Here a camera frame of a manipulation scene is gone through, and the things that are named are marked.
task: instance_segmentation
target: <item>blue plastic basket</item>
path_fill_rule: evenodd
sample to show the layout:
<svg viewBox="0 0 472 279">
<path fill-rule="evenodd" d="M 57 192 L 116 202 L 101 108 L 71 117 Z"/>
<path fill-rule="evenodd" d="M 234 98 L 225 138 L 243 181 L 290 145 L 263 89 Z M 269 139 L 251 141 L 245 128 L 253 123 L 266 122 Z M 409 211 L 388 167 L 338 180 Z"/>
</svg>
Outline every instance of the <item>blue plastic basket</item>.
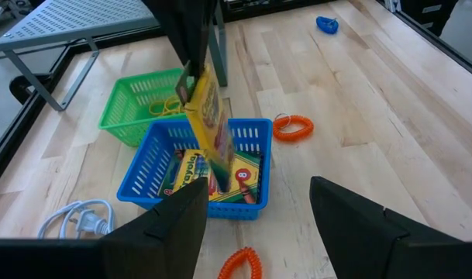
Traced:
<svg viewBox="0 0 472 279">
<path fill-rule="evenodd" d="M 229 127 L 233 132 L 236 150 L 262 155 L 258 201 L 255 205 L 211 201 L 208 203 L 208 217 L 254 220 L 268 203 L 272 121 L 229 119 Z M 196 148 L 198 141 L 187 120 L 158 120 L 151 123 L 120 185 L 117 198 L 145 209 L 152 208 L 161 202 L 158 190 L 174 150 Z"/>
</svg>

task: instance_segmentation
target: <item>green plastic basket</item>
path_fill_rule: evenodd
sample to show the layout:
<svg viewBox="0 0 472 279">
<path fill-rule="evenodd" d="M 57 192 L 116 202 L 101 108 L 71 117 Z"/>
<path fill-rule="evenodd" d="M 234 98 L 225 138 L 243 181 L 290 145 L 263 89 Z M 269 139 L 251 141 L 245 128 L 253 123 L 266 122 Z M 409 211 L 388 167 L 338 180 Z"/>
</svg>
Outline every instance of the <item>green plastic basket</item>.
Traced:
<svg viewBox="0 0 472 279">
<path fill-rule="evenodd" d="M 158 116 L 150 105 L 176 95 L 175 85 L 182 69 L 124 77 L 115 83 L 99 122 L 104 129 L 128 146 L 139 146 L 151 122 L 158 119 L 185 119 L 184 113 Z"/>
</svg>

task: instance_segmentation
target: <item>wooden tabletop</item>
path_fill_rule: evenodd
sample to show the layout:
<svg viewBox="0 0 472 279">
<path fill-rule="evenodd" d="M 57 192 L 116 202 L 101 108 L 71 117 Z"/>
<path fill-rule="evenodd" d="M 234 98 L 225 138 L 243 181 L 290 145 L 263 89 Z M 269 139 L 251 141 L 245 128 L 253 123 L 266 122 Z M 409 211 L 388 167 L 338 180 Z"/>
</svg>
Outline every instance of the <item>wooden tabletop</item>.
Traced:
<svg viewBox="0 0 472 279">
<path fill-rule="evenodd" d="M 337 18 L 339 33 L 317 30 L 317 16 Z M 233 22 L 227 32 L 222 95 L 232 116 L 305 115 L 315 132 L 273 142 L 270 201 L 257 221 L 208 221 L 196 278 L 216 278 L 243 246 L 260 254 L 265 278 L 334 278 L 308 199 L 314 175 L 472 240 L 471 74 L 374 0 Z M 88 55 L 74 58 L 55 94 Z M 117 226 L 143 212 L 115 197 L 136 150 L 98 120 L 117 78 L 180 66 L 165 37 L 103 50 L 67 111 L 47 105 L 3 174 L 0 237 L 35 237 L 77 199 L 110 201 Z"/>
</svg>

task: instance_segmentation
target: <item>perforated metal surface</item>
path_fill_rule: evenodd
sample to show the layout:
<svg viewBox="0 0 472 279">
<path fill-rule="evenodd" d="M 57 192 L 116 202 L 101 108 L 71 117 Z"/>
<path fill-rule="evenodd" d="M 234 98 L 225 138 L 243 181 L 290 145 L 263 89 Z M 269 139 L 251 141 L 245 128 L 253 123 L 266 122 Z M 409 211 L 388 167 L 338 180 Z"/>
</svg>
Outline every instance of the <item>perforated metal surface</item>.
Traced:
<svg viewBox="0 0 472 279">
<path fill-rule="evenodd" d="M 0 38 L 0 50 L 156 25 L 140 0 L 46 0 Z"/>
</svg>

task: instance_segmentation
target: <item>orange coiled keychain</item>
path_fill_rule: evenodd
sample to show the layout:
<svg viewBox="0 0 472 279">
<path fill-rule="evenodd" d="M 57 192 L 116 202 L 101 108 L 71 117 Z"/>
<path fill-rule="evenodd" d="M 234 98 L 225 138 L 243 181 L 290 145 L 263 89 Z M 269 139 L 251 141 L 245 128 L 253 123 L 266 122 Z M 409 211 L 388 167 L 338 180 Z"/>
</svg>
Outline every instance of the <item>orange coiled keychain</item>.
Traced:
<svg viewBox="0 0 472 279">
<path fill-rule="evenodd" d="M 235 252 L 230 258 L 223 264 L 218 279 L 230 279 L 234 270 L 241 266 L 244 260 L 248 260 L 251 266 L 251 279 L 261 279 L 263 271 L 261 269 L 260 258 L 257 252 L 251 247 L 244 247 L 241 250 Z"/>
<path fill-rule="evenodd" d="M 309 136 L 313 132 L 315 126 L 313 125 L 313 122 L 310 119 L 300 115 L 288 115 L 287 118 L 278 118 L 280 115 L 284 114 L 285 113 L 281 113 L 277 115 L 274 120 L 274 136 L 277 139 L 286 142 L 295 142 L 304 139 L 306 136 Z M 283 133 L 281 129 L 289 126 L 290 124 L 300 124 L 304 127 L 299 129 L 298 131 Z"/>
</svg>

